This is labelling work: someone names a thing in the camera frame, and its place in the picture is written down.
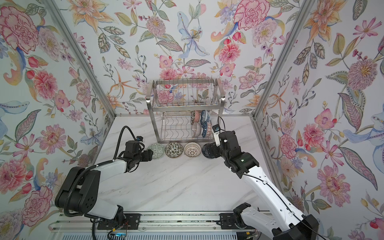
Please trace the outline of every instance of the white marble table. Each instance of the white marble table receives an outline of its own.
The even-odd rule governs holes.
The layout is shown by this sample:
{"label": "white marble table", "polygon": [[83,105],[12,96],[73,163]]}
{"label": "white marble table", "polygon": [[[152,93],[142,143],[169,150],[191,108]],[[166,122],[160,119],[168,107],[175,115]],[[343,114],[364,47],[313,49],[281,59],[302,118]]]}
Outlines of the white marble table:
{"label": "white marble table", "polygon": [[[250,118],[223,119],[227,131],[236,131],[242,151],[251,153],[268,174]],[[129,126],[136,136],[143,136],[146,147],[156,141],[149,117],[117,117],[96,163],[112,159],[124,125]],[[132,140],[132,136],[126,129],[119,153],[125,149],[128,140]],[[243,202],[265,209],[257,194],[229,171],[222,158],[207,159],[202,154],[195,158],[183,154],[176,159],[164,155],[143,162],[135,172],[120,174],[101,183],[99,197],[123,206],[125,211],[226,211]]]}

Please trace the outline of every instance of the metal dish rack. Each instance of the metal dish rack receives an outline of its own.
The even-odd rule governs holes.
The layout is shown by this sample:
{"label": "metal dish rack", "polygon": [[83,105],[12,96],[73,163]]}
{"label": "metal dish rack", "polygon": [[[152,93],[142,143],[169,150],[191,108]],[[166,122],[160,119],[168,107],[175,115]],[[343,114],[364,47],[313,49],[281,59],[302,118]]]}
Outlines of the metal dish rack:
{"label": "metal dish rack", "polygon": [[[224,110],[225,93],[220,79],[151,80],[146,96],[149,115],[158,143],[210,142],[209,137],[192,137],[191,111]],[[154,112],[161,114],[159,132]]]}

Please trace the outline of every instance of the metal corner post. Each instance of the metal corner post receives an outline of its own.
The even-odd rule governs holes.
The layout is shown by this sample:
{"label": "metal corner post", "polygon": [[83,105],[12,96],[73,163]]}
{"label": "metal corner post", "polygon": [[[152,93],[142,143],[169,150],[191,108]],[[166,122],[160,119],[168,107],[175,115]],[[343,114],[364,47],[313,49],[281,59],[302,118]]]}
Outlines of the metal corner post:
{"label": "metal corner post", "polygon": [[111,104],[109,103],[107,96],[104,94],[99,82],[97,81],[96,75],[93,73],[93,70],[91,69],[88,62],[86,61],[79,45],[77,44],[76,39],[74,38],[72,32],[68,28],[68,25],[64,20],[64,17],[61,14],[60,9],[56,5],[55,0],[42,0],[42,2],[46,7],[46,9],[48,10],[48,12],[50,13],[53,22],[56,24],[56,27],[62,33],[63,38],[72,49],[80,68],[84,70],[87,78],[92,84],[94,91],[99,96],[99,99],[103,104],[104,108],[114,119],[116,117],[116,113],[112,108]]}
{"label": "metal corner post", "polygon": [[285,46],[283,50],[281,51],[281,54],[277,60],[276,67],[273,69],[270,80],[265,88],[265,91],[256,107],[256,110],[253,112],[253,118],[256,120],[258,115],[262,112],[262,109],[268,99],[268,96],[272,90],[272,87],[274,86],[277,77],[279,76],[280,72],[284,68],[284,64],[288,58],[289,53],[293,49],[293,45],[303,28],[304,22],[306,20],[306,17],[308,16],[308,13],[310,12],[314,2],[316,0],[304,0],[303,4],[298,12],[298,16],[292,26],[291,35],[288,38],[288,41],[285,43]]}

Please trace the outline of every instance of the floral wallpaper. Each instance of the floral wallpaper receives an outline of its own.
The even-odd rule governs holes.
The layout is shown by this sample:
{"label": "floral wallpaper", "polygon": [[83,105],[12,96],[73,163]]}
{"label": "floral wallpaper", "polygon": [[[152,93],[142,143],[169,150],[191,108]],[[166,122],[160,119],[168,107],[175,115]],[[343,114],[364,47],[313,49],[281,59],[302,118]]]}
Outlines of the floral wallpaper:
{"label": "floral wallpaper", "polygon": [[384,240],[383,9],[316,0],[257,118],[285,196],[329,240]]}
{"label": "floral wallpaper", "polygon": [[113,121],[72,56],[40,1],[0,1],[1,240],[48,237],[68,171]]}
{"label": "floral wallpaper", "polygon": [[[147,114],[157,79],[221,78],[225,113],[250,114],[300,0],[56,1],[117,114]],[[167,84],[167,102],[184,102]]]}

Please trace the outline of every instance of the two-tier dish rack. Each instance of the two-tier dish rack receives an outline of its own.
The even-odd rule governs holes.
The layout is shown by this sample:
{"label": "two-tier dish rack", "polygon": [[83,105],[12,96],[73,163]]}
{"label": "two-tier dish rack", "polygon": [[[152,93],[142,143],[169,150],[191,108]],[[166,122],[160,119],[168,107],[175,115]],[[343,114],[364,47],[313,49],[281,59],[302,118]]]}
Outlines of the two-tier dish rack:
{"label": "two-tier dish rack", "polygon": [[[151,80],[146,101],[158,143],[211,142],[212,134],[192,137],[191,113],[210,110],[221,116],[225,92],[219,78]],[[154,113],[161,115],[160,132]]]}

